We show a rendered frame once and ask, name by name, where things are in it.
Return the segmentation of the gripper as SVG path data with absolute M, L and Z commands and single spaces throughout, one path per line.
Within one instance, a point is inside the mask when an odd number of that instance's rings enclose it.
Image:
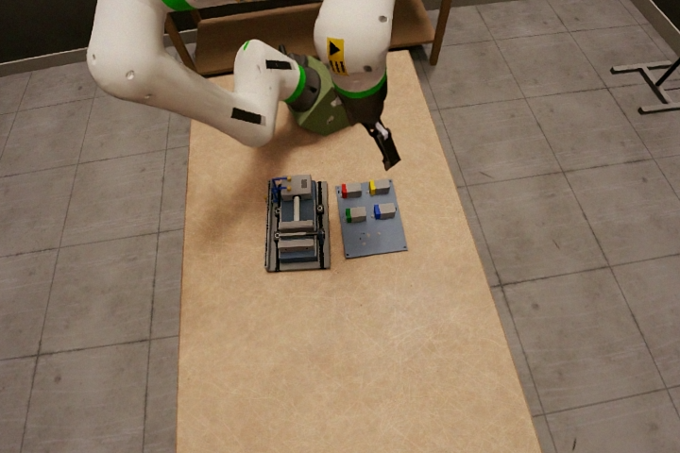
M 388 171 L 400 161 L 400 155 L 393 141 L 390 128 L 385 128 L 380 119 L 383 109 L 384 102 L 378 109 L 367 114 L 354 114 L 347 110 L 346 113 L 350 126 L 354 126 L 357 123 L 362 124 L 368 135 L 374 139 L 383 156 L 382 163 L 384 170 Z M 370 129 L 373 129 L 373 131 L 371 132 Z

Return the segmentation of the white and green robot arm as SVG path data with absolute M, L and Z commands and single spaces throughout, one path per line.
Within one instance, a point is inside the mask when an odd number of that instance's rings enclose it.
M 163 46 L 167 12 L 256 0 L 97 0 L 87 64 L 109 95 L 165 109 L 211 126 L 248 147 L 274 135 L 280 101 L 310 109 L 321 90 L 308 57 L 251 40 L 234 61 L 234 93 L 195 73 Z M 338 104 L 369 113 L 388 93 L 386 58 L 395 0 L 324 0 L 314 46 Z M 302 66 L 302 67 L 299 67 Z M 331 68 L 330 68 L 330 66 Z M 239 96 L 238 96 L 239 95 Z

